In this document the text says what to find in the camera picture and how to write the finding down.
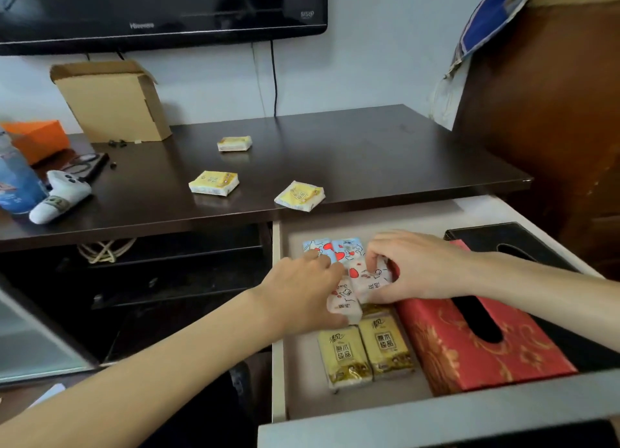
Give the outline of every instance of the hand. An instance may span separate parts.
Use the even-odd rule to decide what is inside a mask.
[[[379,255],[398,265],[400,276],[370,296],[374,303],[468,295],[472,293],[472,283],[479,274],[479,254],[461,250],[429,234],[400,230],[379,233],[366,250],[368,270],[376,269]]]
[[[327,298],[344,272],[342,264],[331,264],[329,257],[313,249],[299,259],[282,259],[252,291],[283,336],[339,329],[348,320],[327,310]]]

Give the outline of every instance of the dark wooden desk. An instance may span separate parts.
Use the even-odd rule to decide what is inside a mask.
[[[179,125],[163,142],[95,145],[104,168],[94,195],[66,216],[37,226],[0,215],[0,251],[267,222],[306,213],[274,198],[297,180],[324,187],[312,214],[527,189],[531,177],[403,106],[277,119]],[[220,153],[223,136],[251,135],[245,153]],[[239,174],[226,198],[191,193],[202,171]]]

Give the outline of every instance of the game controller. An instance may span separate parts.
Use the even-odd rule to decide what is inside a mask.
[[[35,224],[46,224],[65,213],[92,193],[90,185],[63,171],[47,172],[50,196],[33,208],[28,216]]]

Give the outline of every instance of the white wall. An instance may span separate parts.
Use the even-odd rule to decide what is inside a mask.
[[[278,114],[388,104],[429,114],[433,88],[447,71],[464,24],[480,0],[329,0],[320,36],[275,42]],[[274,90],[268,43],[129,53],[156,77],[170,124],[270,116]],[[95,55],[93,59],[115,58]],[[48,70],[84,55],[0,57],[0,119],[59,119],[80,132]],[[435,113],[451,127],[466,68],[441,85]]]

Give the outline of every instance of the tv screen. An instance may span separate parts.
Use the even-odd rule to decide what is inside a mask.
[[[327,0],[0,0],[0,54],[127,52],[327,29]]]

